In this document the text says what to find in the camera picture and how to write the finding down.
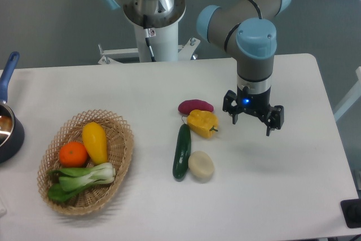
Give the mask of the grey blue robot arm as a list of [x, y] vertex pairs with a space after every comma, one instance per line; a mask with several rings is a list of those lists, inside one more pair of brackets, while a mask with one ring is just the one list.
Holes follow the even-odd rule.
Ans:
[[[141, 62], [178, 59], [178, 23], [185, 0], [103, 0], [111, 9], [121, 8], [134, 26]], [[196, 29], [204, 40], [219, 47], [237, 62], [237, 90], [223, 98], [223, 111], [233, 122], [245, 113], [257, 117], [268, 131], [284, 122], [283, 106], [270, 104], [271, 78], [277, 48], [272, 18], [291, 0], [239, 0], [231, 8], [205, 7]]]

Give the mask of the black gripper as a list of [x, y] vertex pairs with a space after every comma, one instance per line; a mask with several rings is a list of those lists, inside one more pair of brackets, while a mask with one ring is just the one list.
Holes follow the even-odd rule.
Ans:
[[269, 137], [274, 129], [281, 129], [284, 124], [284, 107], [270, 104], [271, 88], [260, 94], [251, 94], [248, 87], [237, 88], [237, 93], [228, 90], [223, 98], [223, 112], [232, 117], [236, 124], [241, 113], [256, 117], [267, 126], [266, 135]]

